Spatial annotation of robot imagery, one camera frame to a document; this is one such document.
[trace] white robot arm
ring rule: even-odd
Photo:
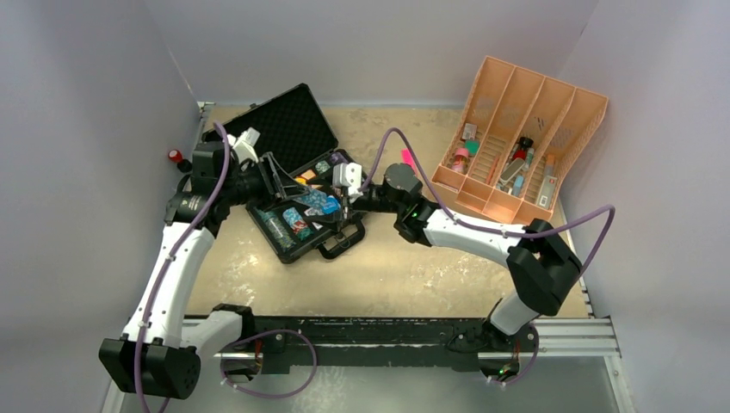
[[[215,171],[220,171],[216,164],[220,156],[216,154],[221,148],[220,142],[207,142],[196,148],[191,176],[193,190],[176,194],[168,204],[167,226],[158,260],[140,304],[121,337],[104,340],[99,350],[102,364],[122,391],[135,391],[134,346],[143,323],[142,311],[156,283],[158,270],[165,260],[170,259],[168,251],[171,245],[188,228],[219,178],[226,179],[220,201],[177,251],[152,305],[142,343],[144,394],[187,398],[195,388],[202,362],[211,360],[225,345],[255,334],[251,309],[241,305],[219,305],[205,321],[192,328],[184,326],[185,309],[195,278],[231,206],[255,201],[265,209],[282,200],[306,194],[308,189],[282,173],[270,154],[264,154],[258,162],[250,161],[244,170],[235,168],[225,178],[218,177]],[[237,157],[232,156],[234,165],[238,165]],[[516,291],[501,300],[483,323],[485,340],[508,342],[539,315],[557,313],[581,269],[580,261],[560,237],[537,240],[502,237],[457,225],[437,204],[420,194],[423,184],[409,166],[391,165],[381,185],[371,185],[363,192],[359,189],[362,168],[353,166],[352,163],[342,164],[334,170],[335,186],[344,189],[343,208],[334,221],[326,216],[305,217],[305,220],[331,225],[332,222],[340,224],[347,220],[348,213],[354,211],[395,213],[394,227],[411,243],[462,250],[508,268]],[[550,228],[548,223],[539,220],[521,226],[502,225],[462,215],[458,218],[467,224],[493,228],[502,233],[540,232]]]

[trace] beige tabletop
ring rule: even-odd
[[[225,122],[246,108],[216,107],[210,117]],[[400,127],[427,173],[441,161],[461,117],[454,109],[324,108],[344,148],[369,170],[382,134]],[[393,135],[375,181],[400,162],[403,144]],[[560,203],[553,224],[560,222]],[[333,261],[316,250],[292,264],[276,258],[241,206],[223,223],[198,274],[188,314],[208,314],[219,303],[249,305],[258,315],[485,317],[514,287],[494,262],[444,248],[410,244],[393,229],[394,216],[370,213],[367,235]],[[559,317],[586,317],[574,287]]]

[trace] open case lid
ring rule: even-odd
[[[276,161],[288,173],[334,150],[339,144],[305,83],[254,106],[224,126],[236,137],[249,127],[259,131],[261,137],[254,145],[256,154],[274,153]]]

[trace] small bottle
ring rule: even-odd
[[[451,170],[460,174],[467,173],[467,163],[469,162],[469,149],[459,148],[454,154],[454,163],[451,164]]]
[[[524,176],[518,175],[517,178],[515,178],[515,183],[512,185],[512,194],[515,196],[520,196],[520,192],[523,190],[523,184],[524,184]]]
[[[523,136],[519,141],[517,141],[517,144],[519,145],[519,148],[517,148],[514,155],[512,155],[513,161],[518,158],[525,159],[527,157],[527,149],[532,147],[533,140]]]
[[[545,157],[545,169],[542,171],[542,175],[543,176],[552,176],[554,165],[555,165],[555,155],[547,155]]]
[[[533,157],[535,157],[535,148],[527,149],[527,157],[525,158],[525,165],[523,166],[524,170],[529,169],[529,166],[532,164]]]

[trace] desk organizer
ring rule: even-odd
[[[487,57],[472,86],[454,138],[431,177],[458,213],[511,224],[550,219],[560,185],[603,120],[608,98],[502,60]],[[467,124],[476,125],[479,149],[465,174],[451,169]],[[497,189],[512,147],[532,139],[533,161],[522,172],[518,196]],[[553,196],[538,200],[546,157],[554,157]]]

